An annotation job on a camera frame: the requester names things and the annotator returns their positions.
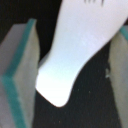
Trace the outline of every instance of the teal edge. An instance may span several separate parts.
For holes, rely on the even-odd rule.
[[[15,82],[13,78],[18,68],[18,65],[22,59],[22,56],[29,38],[29,34],[31,32],[31,29],[34,23],[35,23],[34,19],[29,20],[29,22],[27,23],[22,39],[19,43],[19,46],[17,47],[17,50],[13,56],[13,59],[8,69],[6,70],[6,72],[2,77],[2,83],[7,94],[9,107],[10,107],[16,128],[27,128],[27,124],[24,119],[23,110],[18,99],[18,92],[17,92],[17,88],[15,86]]]
[[[128,31],[126,30],[125,26],[123,26],[120,29],[121,34],[125,37],[125,39],[128,41]]]

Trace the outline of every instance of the white object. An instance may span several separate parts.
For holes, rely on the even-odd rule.
[[[128,0],[63,0],[52,48],[39,68],[37,91],[53,105],[64,106],[82,67],[127,16]]]

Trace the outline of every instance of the white plastic piece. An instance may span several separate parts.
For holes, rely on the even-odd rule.
[[[52,48],[39,68],[37,91],[51,104],[64,106],[82,67],[127,17],[128,0],[63,0]]]

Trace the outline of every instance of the green edge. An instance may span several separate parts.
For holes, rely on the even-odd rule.
[[[2,84],[7,94],[9,107],[10,107],[16,128],[27,128],[27,124],[25,123],[26,121],[24,119],[23,110],[18,99],[18,92],[17,92],[15,82],[13,80],[13,77],[22,59],[27,41],[29,39],[29,34],[31,32],[31,29],[34,23],[35,23],[34,19],[29,20],[29,22],[27,23],[22,39],[13,56],[13,59],[8,69],[2,76]]]
[[[125,29],[125,26],[123,26],[120,29],[121,34],[125,37],[125,39],[128,41],[128,31]]]

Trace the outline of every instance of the black background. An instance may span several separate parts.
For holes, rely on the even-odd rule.
[[[61,0],[0,0],[0,41],[15,23],[35,18],[40,59],[49,51]],[[110,80],[109,43],[80,72],[68,104],[56,108],[36,92],[33,128],[120,128]]]

